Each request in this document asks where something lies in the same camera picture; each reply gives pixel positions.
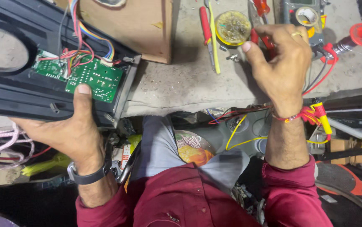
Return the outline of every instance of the black watch strap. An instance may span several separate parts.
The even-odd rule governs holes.
[[[89,174],[89,175],[85,175],[85,176],[79,176],[76,173],[76,167],[75,167],[74,162],[71,162],[68,165],[68,174],[72,181],[74,181],[75,183],[77,183],[79,185],[89,185],[91,183],[94,183],[94,182],[100,180],[101,178],[105,177],[109,173],[109,171],[111,170],[111,166],[112,166],[111,155],[113,153],[113,148],[110,143],[105,142],[105,144],[106,144],[105,145],[106,154],[104,157],[104,164],[99,170],[97,170],[97,172]]]

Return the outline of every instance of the tape roll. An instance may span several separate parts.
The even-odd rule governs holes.
[[[311,7],[300,7],[294,12],[292,22],[295,25],[302,25],[310,29],[314,27],[319,20],[320,16],[315,9]]]
[[[24,70],[30,68],[37,56],[37,45],[30,38],[28,38],[22,31],[20,31],[18,28],[10,24],[0,22],[0,31],[8,33],[9,35],[18,39],[25,47],[28,54],[27,62],[20,67],[8,67],[8,68],[0,67],[0,76],[17,75],[23,72]]]

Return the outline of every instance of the green circuit board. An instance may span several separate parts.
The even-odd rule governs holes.
[[[90,58],[91,56],[86,56],[81,59],[81,62],[87,62]],[[92,88],[93,99],[111,103],[117,92],[122,73],[122,70],[104,65],[100,63],[99,59],[94,58],[92,62],[72,69],[65,90],[74,93],[76,86],[86,83]]]
[[[78,65],[72,68],[68,76],[67,64],[59,63],[59,60],[42,60],[43,57],[57,57],[54,54],[39,50],[36,61],[32,68],[35,72],[61,81],[67,81],[65,91],[74,93],[76,87],[81,83],[86,83],[92,88],[93,99],[111,103],[114,100],[115,93],[121,80],[123,71],[102,64],[100,59],[94,58],[93,61],[85,65]],[[91,56],[81,59],[81,62],[88,62]]]
[[[67,77],[66,75],[68,74],[67,64],[63,63],[63,61],[59,63],[59,60],[38,60],[44,57],[57,56],[44,50],[38,50],[37,58],[35,59],[35,62],[32,66],[34,71],[41,75],[46,75],[54,79],[67,81],[67,79],[65,79],[65,77]]]

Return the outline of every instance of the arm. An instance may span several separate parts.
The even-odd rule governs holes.
[[[73,107],[73,116],[63,121],[43,122],[22,118],[11,120],[21,126],[33,140],[48,144],[69,156],[75,162],[78,175],[84,176],[100,169],[105,155],[103,138],[92,116],[92,91],[89,86],[81,84],[77,87]],[[114,196],[117,192],[118,184],[112,173],[92,184],[79,185],[80,197],[76,201],[78,224],[122,224],[127,217],[124,202],[126,194]]]
[[[302,88],[311,62],[307,31],[294,25],[267,25],[256,28],[259,35],[271,36],[278,55],[266,62],[259,47],[243,45],[259,87],[274,105],[274,114],[287,118],[303,105]],[[300,31],[300,35],[291,34]],[[266,144],[262,177],[265,184],[265,219],[269,226],[332,226],[321,208],[316,192],[315,161],[309,156],[303,121],[272,120]]]

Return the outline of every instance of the concrete workbench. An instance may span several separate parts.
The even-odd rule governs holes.
[[[238,10],[248,15],[247,0],[212,0],[214,16],[228,10]],[[178,23],[173,41],[172,65],[144,62],[128,96],[125,116],[146,114],[164,115],[174,111],[195,112],[211,107],[246,107],[267,101],[249,74],[244,57],[240,63],[226,60],[230,54],[243,56],[241,48],[218,50],[221,74],[215,74],[210,66],[208,49],[199,18],[203,0],[181,0]],[[269,13],[274,21],[273,9]],[[362,22],[356,0],[334,0],[326,6],[326,42],[335,43],[348,36],[350,27]],[[362,47],[354,49],[362,53]],[[322,68],[318,60],[312,63],[307,83],[312,81]],[[362,88],[362,56],[346,53],[327,79],[306,98],[328,96],[342,90]]]

